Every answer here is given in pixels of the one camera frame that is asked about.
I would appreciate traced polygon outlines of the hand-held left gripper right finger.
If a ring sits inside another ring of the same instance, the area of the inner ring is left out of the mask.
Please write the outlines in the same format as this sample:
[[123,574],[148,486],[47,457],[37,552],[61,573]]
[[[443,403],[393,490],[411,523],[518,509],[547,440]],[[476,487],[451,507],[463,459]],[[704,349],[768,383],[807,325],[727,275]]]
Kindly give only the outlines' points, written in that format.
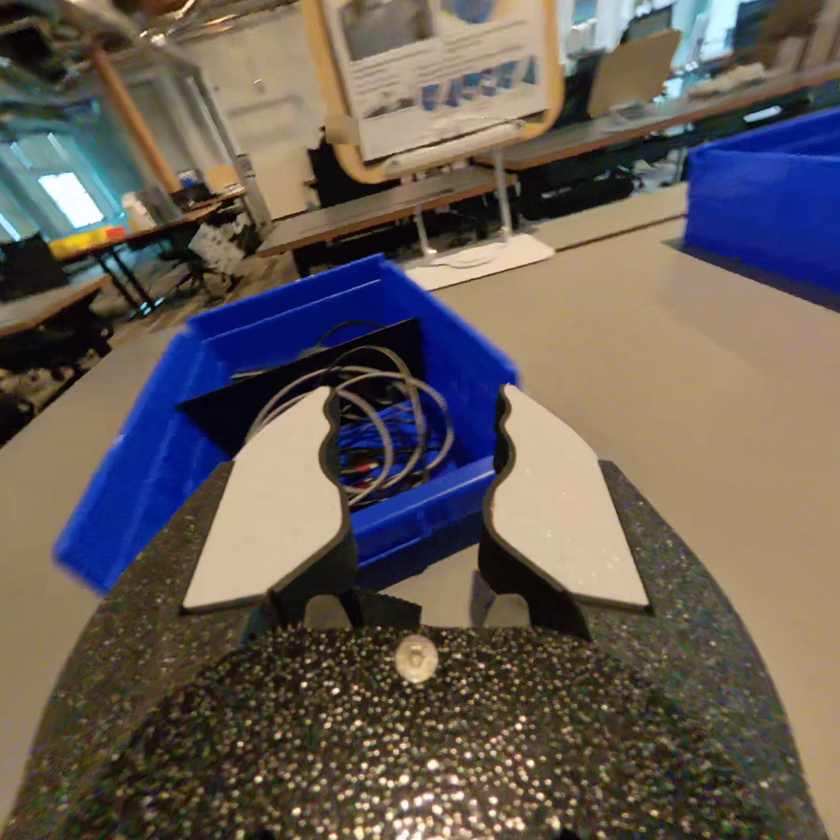
[[650,614],[592,446],[515,385],[500,387],[495,429],[478,549],[478,576],[491,598],[483,627],[590,638],[585,606]]

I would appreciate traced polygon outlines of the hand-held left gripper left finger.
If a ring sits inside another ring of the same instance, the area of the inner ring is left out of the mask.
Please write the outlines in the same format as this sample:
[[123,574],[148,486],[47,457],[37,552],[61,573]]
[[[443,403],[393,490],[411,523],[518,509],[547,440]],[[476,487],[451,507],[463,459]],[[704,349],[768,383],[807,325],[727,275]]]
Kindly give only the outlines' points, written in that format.
[[338,394],[320,386],[253,436],[233,461],[182,600],[186,614],[268,605],[285,625],[310,600],[341,597],[358,549],[340,482]]

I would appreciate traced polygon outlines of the blue bin with divider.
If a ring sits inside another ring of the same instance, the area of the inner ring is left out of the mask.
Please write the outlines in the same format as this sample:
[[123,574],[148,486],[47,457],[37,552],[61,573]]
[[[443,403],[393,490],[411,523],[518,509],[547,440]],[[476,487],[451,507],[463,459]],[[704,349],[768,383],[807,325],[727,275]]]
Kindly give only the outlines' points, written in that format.
[[478,539],[492,480],[497,397],[514,363],[467,321],[375,255],[189,318],[163,352],[54,548],[101,592],[229,460],[179,403],[308,349],[419,318],[425,372],[446,401],[455,441],[420,486],[352,514],[360,582],[383,588]]

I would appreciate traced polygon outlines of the blue plastic bin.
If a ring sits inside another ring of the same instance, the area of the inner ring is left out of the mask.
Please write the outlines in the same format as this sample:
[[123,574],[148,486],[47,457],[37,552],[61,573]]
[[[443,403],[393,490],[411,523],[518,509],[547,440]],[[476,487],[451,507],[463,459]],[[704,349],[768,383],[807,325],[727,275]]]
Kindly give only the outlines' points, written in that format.
[[682,249],[839,312],[839,108],[689,153]]

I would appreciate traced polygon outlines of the black bin divider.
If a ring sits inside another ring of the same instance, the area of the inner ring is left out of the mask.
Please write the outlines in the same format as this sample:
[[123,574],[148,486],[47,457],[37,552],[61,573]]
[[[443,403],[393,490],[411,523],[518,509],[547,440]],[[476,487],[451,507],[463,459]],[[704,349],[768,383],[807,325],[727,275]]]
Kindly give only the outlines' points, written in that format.
[[277,393],[302,376],[314,374],[309,383],[317,383],[321,370],[339,364],[360,364],[376,370],[393,370],[394,366],[381,353],[368,350],[368,347],[373,346],[392,351],[402,359],[411,373],[423,374],[422,339],[419,318],[409,318],[332,347],[305,350],[302,356],[293,361],[241,376],[230,385],[179,403],[177,409],[226,456],[232,456],[241,449],[247,432],[262,408]]

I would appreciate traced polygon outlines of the printed paper sign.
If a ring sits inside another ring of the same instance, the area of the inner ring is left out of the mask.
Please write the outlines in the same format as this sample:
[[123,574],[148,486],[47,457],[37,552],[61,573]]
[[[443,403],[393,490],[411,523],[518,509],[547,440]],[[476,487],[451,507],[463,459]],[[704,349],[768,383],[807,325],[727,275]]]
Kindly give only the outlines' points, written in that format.
[[245,217],[237,217],[233,222],[219,226],[204,221],[188,242],[187,248],[212,272],[233,277],[245,259],[241,238],[248,230]]

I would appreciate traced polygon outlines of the wooden office table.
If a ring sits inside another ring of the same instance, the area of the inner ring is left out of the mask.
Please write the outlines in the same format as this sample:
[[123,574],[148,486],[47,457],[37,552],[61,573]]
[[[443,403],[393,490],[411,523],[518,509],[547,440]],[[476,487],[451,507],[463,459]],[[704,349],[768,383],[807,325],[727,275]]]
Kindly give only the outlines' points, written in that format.
[[79,372],[89,353],[111,353],[110,322],[91,310],[109,274],[72,282],[1,307],[1,367],[22,374],[70,368]]
[[198,203],[192,210],[179,214],[171,222],[155,224],[147,229],[129,233],[121,243],[96,251],[86,259],[60,262],[60,264],[70,266],[92,259],[108,275],[121,298],[128,303],[129,318],[142,319],[148,317],[162,305],[164,300],[162,298],[152,298],[146,288],[141,285],[133,269],[123,261],[121,251],[123,249],[143,249],[164,240],[170,242],[175,232],[199,225],[230,200],[229,197],[226,197]]
[[299,277],[308,277],[317,268],[395,251],[407,243],[408,235],[417,233],[414,226],[403,226],[415,214],[423,216],[495,191],[494,175],[487,168],[433,175],[282,219],[255,255],[261,259],[290,256]]
[[536,222],[631,194],[636,163],[655,164],[766,124],[838,104],[838,62],[775,74],[714,96],[681,96],[643,105],[630,117],[603,117],[555,128],[505,150],[518,218]]

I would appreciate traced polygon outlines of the yellow plastic bin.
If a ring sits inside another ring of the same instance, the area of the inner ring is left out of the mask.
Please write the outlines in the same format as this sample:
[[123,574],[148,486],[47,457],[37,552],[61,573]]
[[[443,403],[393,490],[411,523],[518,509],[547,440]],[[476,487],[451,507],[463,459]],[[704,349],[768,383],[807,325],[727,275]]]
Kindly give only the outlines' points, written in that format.
[[94,252],[125,240],[130,229],[124,225],[105,224],[48,242],[50,254],[59,262],[86,259]]

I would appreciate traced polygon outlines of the black office chair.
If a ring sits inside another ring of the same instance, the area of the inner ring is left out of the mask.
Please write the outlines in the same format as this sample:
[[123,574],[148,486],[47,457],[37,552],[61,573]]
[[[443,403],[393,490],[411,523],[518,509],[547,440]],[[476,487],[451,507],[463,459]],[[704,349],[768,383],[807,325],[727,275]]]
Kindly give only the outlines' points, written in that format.
[[70,278],[41,233],[1,244],[1,302],[66,287]]

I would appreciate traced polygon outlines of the tan board on stand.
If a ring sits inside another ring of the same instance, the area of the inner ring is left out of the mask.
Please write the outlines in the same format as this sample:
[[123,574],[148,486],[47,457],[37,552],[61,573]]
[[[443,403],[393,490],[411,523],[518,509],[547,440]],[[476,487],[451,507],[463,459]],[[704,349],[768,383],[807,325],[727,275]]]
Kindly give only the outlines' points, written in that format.
[[669,78],[682,35],[667,29],[629,40],[601,58],[586,113],[592,120],[633,118],[659,96]]

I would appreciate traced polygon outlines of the wooden support post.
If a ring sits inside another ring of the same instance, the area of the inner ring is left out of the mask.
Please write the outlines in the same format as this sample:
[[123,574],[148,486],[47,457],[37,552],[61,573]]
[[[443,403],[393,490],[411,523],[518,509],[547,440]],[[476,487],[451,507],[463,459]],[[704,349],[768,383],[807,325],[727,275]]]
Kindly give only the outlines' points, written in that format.
[[87,40],[85,51],[122,126],[131,138],[135,150],[140,153],[140,158],[148,165],[158,184],[168,194],[174,195],[180,192],[182,189],[180,181],[161,152],[143,114],[137,108],[120,74],[112,65],[107,52],[92,38]]

